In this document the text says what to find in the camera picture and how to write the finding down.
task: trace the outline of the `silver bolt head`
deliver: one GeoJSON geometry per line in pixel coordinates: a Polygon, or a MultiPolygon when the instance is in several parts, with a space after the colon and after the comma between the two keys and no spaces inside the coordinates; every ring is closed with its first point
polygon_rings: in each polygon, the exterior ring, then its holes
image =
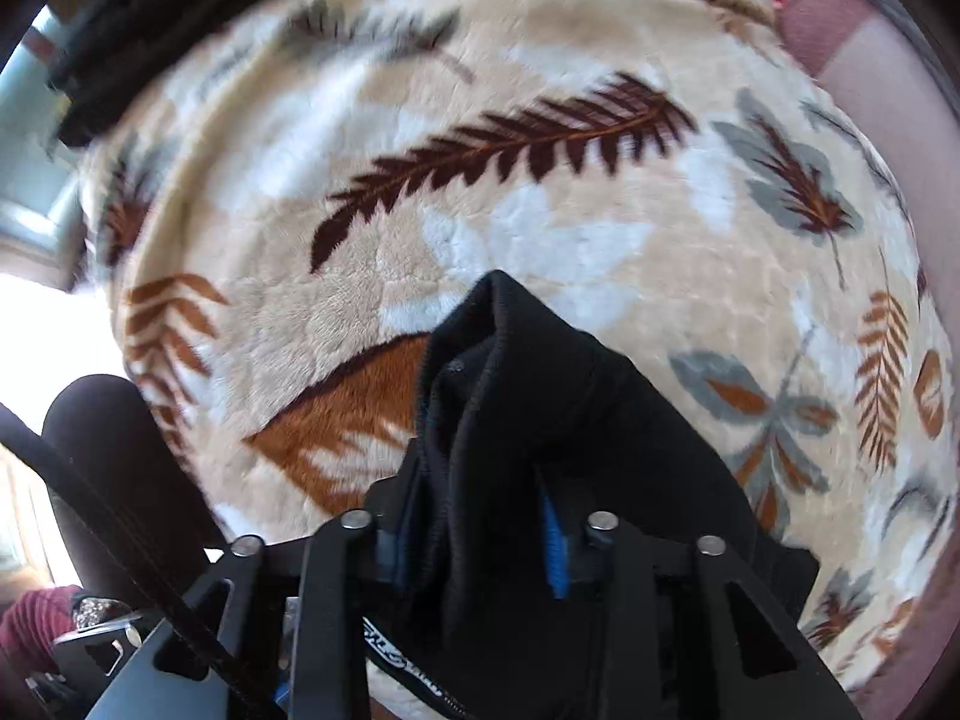
{"type": "Polygon", "coordinates": [[[140,649],[143,646],[143,640],[140,638],[140,632],[136,630],[133,625],[128,625],[126,627],[127,641],[130,642],[134,647],[140,649]]]}
{"type": "Polygon", "coordinates": [[[620,524],[620,520],[613,512],[594,512],[587,517],[587,525],[594,531],[613,531],[620,524]]]}
{"type": "Polygon", "coordinates": [[[373,522],[373,515],[366,509],[351,509],[340,517],[340,524],[349,531],[362,531],[373,522]]]}
{"type": "Polygon", "coordinates": [[[260,536],[240,536],[230,545],[230,552],[237,557],[252,557],[263,549],[263,539],[260,536]]]}
{"type": "Polygon", "coordinates": [[[727,550],[727,543],[720,536],[700,536],[697,539],[697,549],[704,555],[717,557],[727,550]]]}

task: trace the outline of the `black legging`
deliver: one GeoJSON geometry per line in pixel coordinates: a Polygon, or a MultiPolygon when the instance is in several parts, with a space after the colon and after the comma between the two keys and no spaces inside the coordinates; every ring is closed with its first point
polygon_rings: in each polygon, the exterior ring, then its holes
{"type": "MultiPolygon", "coordinates": [[[[184,592],[208,567],[203,548],[224,537],[200,490],[176,464],[136,387],[116,376],[85,376],[56,396],[43,438],[109,501],[122,502],[168,581],[184,592]]],[[[56,523],[83,587],[133,608],[149,599],[127,578],[64,501],[51,493],[56,523]]]]}

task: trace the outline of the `maroon sleeve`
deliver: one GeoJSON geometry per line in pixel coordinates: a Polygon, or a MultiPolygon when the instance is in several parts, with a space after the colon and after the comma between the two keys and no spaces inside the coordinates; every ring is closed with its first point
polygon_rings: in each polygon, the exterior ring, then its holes
{"type": "Polygon", "coordinates": [[[79,587],[50,587],[25,592],[0,620],[0,649],[23,678],[32,672],[56,672],[53,642],[73,631],[73,598],[79,587]]]}

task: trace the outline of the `plush blanket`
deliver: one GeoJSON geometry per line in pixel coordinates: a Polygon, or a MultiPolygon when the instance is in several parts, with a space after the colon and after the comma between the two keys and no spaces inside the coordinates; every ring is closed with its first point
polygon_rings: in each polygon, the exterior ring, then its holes
{"type": "Polygon", "coordinates": [[[85,207],[211,504],[274,541],[356,506],[426,335],[504,269],[815,553],[800,624],[862,683],[952,531],[952,354],[896,180],[772,25],[767,0],[270,0],[152,84],[85,207]]]}

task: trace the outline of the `black cloth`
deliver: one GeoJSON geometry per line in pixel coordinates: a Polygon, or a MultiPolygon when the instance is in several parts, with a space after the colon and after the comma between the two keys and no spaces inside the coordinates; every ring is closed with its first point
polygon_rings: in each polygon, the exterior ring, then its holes
{"type": "Polygon", "coordinates": [[[430,338],[404,462],[407,517],[425,521],[406,544],[410,616],[377,622],[478,717],[558,716],[584,690],[596,610],[548,589],[539,475],[649,536],[721,536],[794,620],[817,575],[810,552],[760,530],[721,458],[626,357],[500,271],[430,338]]]}
{"type": "Polygon", "coordinates": [[[86,146],[152,79],[258,1],[94,1],[50,66],[50,85],[71,100],[58,137],[66,146],[86,146]]]}
{"type": "MultiPolygon", "coordinates": [[[[42,437],[126,509],[175,589],[185,592],[209,568],[203,548],[224,548],[203,493],[176,464],[131,382],[107,375],[73,382],[47,410],[42,437]]],[[[152,605],[73,509],[54,493],[51,503],[85,590],[131,608],[152,605]]]]}

